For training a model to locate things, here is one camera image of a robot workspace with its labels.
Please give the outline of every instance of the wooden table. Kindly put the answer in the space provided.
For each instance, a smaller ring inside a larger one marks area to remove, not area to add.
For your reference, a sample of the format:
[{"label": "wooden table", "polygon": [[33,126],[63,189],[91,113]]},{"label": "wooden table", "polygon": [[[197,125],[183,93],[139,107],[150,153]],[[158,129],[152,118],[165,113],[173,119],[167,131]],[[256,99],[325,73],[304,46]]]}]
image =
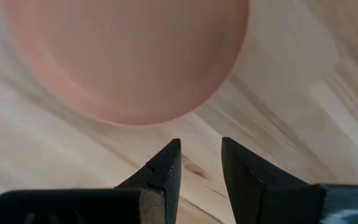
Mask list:
[{"label": "wooden table", "polygon": [[1,36],[0,193],[113,187],[181,138],[178,223],[234,223],[222,136],[308,182],[358,183],[358,1],[252,1],[230,79],[194,113],[147,128],[67,109]]}]

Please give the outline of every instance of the light wood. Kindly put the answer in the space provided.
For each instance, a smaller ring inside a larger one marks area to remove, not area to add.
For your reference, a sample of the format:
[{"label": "light wood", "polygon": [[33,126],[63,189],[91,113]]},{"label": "light wood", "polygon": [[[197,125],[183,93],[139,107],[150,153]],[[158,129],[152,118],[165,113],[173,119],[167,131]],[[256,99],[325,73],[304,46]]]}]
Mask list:
[{"label": "light wood", "polygon": [[181,138],[178,223],[234,223],[220,160],[230,136],[308,182],[358,184],[358,1],[257,0],[230,79],[184,118],[122,128],[46,93],[0,32],[0,193],[112,187]]}]

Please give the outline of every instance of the wooden surface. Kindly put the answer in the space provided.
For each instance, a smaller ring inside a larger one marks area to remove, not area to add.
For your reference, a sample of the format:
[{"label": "wooden surface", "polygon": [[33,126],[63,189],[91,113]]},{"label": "wooden surface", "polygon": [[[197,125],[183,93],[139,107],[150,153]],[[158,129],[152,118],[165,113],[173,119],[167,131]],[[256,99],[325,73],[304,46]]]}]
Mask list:
[{"label": "wooden surface", "polygon": [[257,0],[230,79],[170,123],[77,115],[17,63],[0,30],[0,193],[112,187],[183,144],[178,223],[234,223],[220,160],[230,136],[308,182],[358,183],[358,1]]}]

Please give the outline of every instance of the bowl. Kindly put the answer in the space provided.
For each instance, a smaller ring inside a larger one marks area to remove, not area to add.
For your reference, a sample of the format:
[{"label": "bowl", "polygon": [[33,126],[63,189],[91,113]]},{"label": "bowl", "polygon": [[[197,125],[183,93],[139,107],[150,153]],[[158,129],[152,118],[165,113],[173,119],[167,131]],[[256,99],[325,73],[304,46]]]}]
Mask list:
[{"label": "bowl", "polygon": [[1,0],[31,74],[65,104],[121,125],[202,105],[241,49],[248,0]]}]

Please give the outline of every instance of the wood grain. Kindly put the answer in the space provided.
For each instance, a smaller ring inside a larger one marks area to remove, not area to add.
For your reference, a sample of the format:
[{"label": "wood grain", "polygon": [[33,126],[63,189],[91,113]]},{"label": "wood grain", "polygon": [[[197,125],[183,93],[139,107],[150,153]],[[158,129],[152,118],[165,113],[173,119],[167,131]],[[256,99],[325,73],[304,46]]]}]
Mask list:
[{"label": "wood grain", "polygon": [[146,128],[66,108],[21,65],[2,24],[0,193],[112,187],[182,138],[178,223],[234,223],[222,136],[305,181],[358,184],[358,1],[252,1],[230,79],[194,113]]}]

